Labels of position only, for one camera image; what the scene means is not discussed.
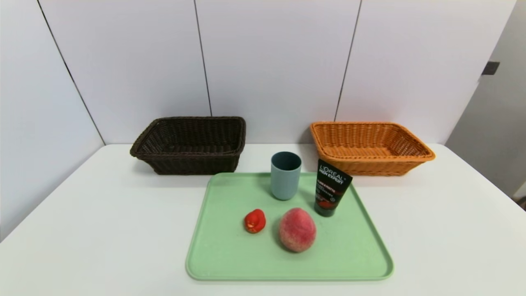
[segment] tube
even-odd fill
[[[318,160],[314,210],[324,217],[334,215],[351,181],[352,177],[348,174],[321,159]]]

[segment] tabletop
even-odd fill
[[[0,295],[525,295],[526,213],[446,147],[401,177],[353,184],[394,261],[376,282],[200,282],[185,258],[210,176],[159,176],[101,148],[2,243]],[[236,172],[311,144],[247,144]]]

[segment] blue cup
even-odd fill
[[[279,200],[290,200],[298,191],[301,158],[292,152],[278,152],[270,161],[270,188]]]

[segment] peach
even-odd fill
[[[314,220],[309,213],[300,208],[289,210],[279,223],[279,238],[291,251],[305,251],[316,239]]]

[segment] light green plastic tray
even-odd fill
[[[302,173],[298,193],[279,201],[270,193],[269,173],[221,173],[208,183],[186,270],[206,281],[363,281],[382,280],[393,262],[351,186],[334,216],[313,209],[315,173]],[[303,253],[279,241],[280,218],[292,208],[306,210],[317,227],[312,247]],[[245,215],[262,209],[265,228],[248,233]]]

